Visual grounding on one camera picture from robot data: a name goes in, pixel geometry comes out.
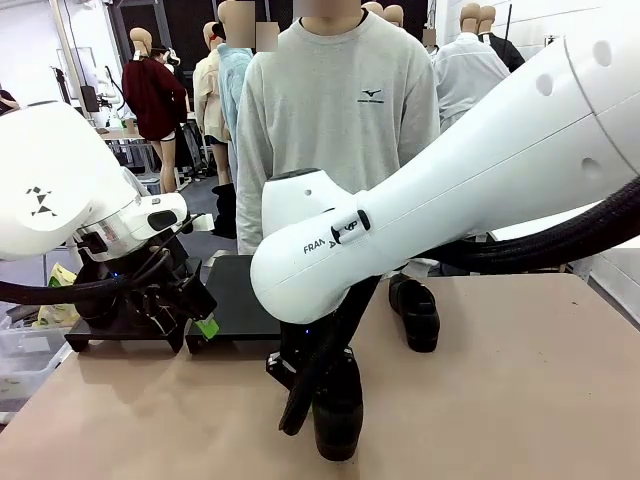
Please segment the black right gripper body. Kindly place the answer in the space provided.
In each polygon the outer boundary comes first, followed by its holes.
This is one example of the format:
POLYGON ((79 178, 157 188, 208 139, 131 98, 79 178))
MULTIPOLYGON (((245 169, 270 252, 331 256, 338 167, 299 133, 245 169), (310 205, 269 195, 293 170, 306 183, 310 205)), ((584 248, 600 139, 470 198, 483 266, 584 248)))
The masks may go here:
POLYGON ((354 314, 338 311, 310 324, 281 322, 278 350, 299 350, 299 371, 357 371, 358 364, 349 342, 358 324, 354 314))

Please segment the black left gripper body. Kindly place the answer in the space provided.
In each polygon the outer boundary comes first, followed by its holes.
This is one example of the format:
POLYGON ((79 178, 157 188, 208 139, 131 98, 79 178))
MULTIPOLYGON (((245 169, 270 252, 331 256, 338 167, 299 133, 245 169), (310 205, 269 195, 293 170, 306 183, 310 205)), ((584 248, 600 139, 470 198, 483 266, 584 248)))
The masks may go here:
POLYGON ((194 260, 182 247, 154 246, 126 275, 126 304, 132 311, 189 311, 194 260))

